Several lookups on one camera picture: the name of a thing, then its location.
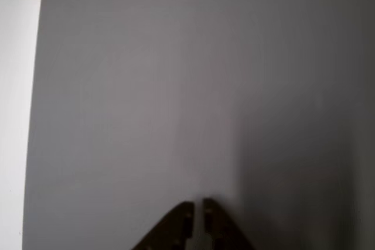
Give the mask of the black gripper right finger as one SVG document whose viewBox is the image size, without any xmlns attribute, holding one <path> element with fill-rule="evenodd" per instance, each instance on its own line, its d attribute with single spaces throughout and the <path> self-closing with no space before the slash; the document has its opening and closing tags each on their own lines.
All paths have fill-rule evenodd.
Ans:
<svg viewBox="0 0 375 250">
<path fill-rule="evenodd" d="M 203 199 L 204 231 L 212 239 L 212 249 L 254 250 L 229 213 L 216 200 Z"/>
</svg>

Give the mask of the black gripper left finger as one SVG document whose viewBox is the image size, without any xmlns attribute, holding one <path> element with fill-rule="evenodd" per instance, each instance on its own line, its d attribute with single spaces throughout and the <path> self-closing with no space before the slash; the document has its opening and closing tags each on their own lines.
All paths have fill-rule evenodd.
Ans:
<svg viewBox="0 0 375 250">
<path fill-rule="evenodd" d="M 168 211 L 133 249 L 186 249 L 186 241 L 193 236 L 193 225 L 194 202 L 183 201 Z"/>
</svg>

